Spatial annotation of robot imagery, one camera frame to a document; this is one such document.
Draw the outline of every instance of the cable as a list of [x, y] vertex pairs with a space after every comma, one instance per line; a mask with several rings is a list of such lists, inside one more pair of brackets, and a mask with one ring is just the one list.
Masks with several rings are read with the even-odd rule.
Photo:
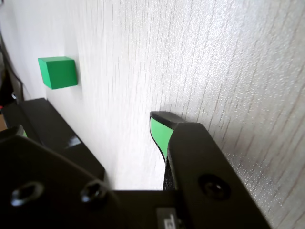
[[7, 67], [10, 72], [12, 73], [12, 75], [17, 79], [17, 81], [20, 83], [20, 95], [21, 95], [21, 101], [24, 101], [24, 95], [23, 95], [23, 87], [25, 87], [24, 83], [21, 81], [21, 79], [16, 75], [16, 73], [14, 72], [12, 66], [10, 65], [10, 62], [8, 60], [8, 57], [6, 56], [6, 53], [3, 51], [1, 43], [0, 43], [0, 52], [2, 53], [3, 56], [3, 61], [4, 61], [4, 65], [5, 67]]

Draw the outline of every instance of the wood grain surface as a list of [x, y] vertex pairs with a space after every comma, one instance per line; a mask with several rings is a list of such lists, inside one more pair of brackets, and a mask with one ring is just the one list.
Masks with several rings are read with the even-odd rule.
[[[204, 124], [273, 228], [303, 229], [304, 12], [302, 0], [6, 0], [0, 26], [27, 98], [50, 100], [113, 188], [161, 189], [149, 112], [171, 111]], [[63, 55], [79, 85], [52, 91], [37, 58]]]

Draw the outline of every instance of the screw head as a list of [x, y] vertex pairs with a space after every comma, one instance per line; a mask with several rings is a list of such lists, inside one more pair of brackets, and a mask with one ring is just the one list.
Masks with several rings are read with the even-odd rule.
[[44, 186], [40, 182], [31, 181], [15, 189], [11, 195], [11, 204], [15, 207], [25, 205], [37, 200], [44, 191]]
[[89, 182], [81, 191], [81, 201], [83, 203], [91, 203], [105, 199], [107, 188], [100, 180]]
[[226, 200], [230, 197], [230, 186], [219, 177], [205, 174], [199, 178], [199, 186], [203, 193], [215, 200]]

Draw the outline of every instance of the green gripper pad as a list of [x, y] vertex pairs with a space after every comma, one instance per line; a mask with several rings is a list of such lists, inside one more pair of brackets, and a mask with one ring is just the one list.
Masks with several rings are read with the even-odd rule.
[[77, 85], [75, 61], [69, 57], [38, 59], [43, 83], [51, 89]]
[[150, 128], [152, 138], [162, 151], [164, 158], [167, 157], [167, 146], [172, 136], [173, 130], [158, 121], [150, 118]]

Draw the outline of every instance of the green block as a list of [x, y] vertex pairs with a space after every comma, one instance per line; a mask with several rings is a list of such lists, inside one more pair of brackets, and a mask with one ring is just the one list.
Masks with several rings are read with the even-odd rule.
[[43, 83], [51, 89], [77, 85], [73, 59], [65, 56], [38, 58]]

